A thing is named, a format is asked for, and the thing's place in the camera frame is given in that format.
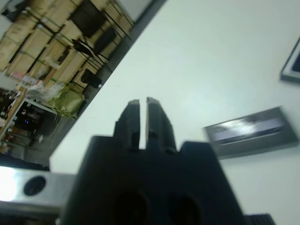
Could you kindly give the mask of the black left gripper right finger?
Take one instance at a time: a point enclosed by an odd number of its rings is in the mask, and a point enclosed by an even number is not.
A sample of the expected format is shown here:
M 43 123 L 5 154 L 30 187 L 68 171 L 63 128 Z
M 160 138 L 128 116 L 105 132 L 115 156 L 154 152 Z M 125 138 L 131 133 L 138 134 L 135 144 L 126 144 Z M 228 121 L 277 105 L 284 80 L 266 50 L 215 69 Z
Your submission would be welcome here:
M 153 97 L 147 97 L 146 102 L 146 145 L 155 140 L 161 150 L 175 153 L 173 127 L 160 102 Z

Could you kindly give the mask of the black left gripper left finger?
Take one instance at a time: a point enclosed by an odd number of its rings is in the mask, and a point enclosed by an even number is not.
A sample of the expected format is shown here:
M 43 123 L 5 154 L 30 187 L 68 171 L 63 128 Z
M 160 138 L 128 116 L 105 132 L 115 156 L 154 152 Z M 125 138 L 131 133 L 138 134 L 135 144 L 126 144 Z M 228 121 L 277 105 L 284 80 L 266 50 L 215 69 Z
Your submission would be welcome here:
M 114 137 L 128 149 L 139 149 L 140 142 L 140 104 L 138 99 L 128 102 L 115 122 Z

